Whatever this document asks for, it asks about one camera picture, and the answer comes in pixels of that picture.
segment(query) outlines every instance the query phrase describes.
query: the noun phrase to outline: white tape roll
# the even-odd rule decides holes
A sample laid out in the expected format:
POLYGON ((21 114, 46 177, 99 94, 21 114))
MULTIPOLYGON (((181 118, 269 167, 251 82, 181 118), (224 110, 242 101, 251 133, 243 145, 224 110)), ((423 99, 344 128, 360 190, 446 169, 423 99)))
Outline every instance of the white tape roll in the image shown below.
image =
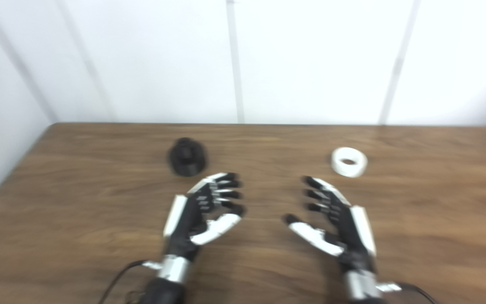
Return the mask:
POLYGON ((354 148, 338 148, 331 154, 333 170, 343 176, 359 177, 367 168, 367 157, 354 148))

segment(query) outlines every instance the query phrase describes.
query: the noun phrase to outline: wire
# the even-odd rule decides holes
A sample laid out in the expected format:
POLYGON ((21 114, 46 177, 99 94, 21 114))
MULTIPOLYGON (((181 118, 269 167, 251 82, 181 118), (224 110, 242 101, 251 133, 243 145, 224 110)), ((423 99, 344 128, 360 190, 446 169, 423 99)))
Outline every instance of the wire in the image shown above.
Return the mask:
POLYGON ((112 291, 112 288, 116 285, 117 281, 121 279, 121 277, 131 268, 136 267, 136 266, 141 266, 143 263, 147 262, 147 260, 140 260, 140 261, 134 261, 132 263, 129 263, 127 266, 125 266, 119 273, 114 277, 110 285, 108 285, 108 288, 103 293, 103 296, 100 297, 99 303, 98 304, 103 304, 104 301, 106 301, 106 298, 108 298, 108 295, 112 291))
POLYGON ((434 298, 430 296, 430 294, 426 293, 423 289, 417 287, 416 285, 401 282, 395 282, 395 284, 399 285, 402 290, 412 290, 414 292, 422 294, 422 296, 424 296, 432 304, 439 304, 438 301, 434 300, 434 298))

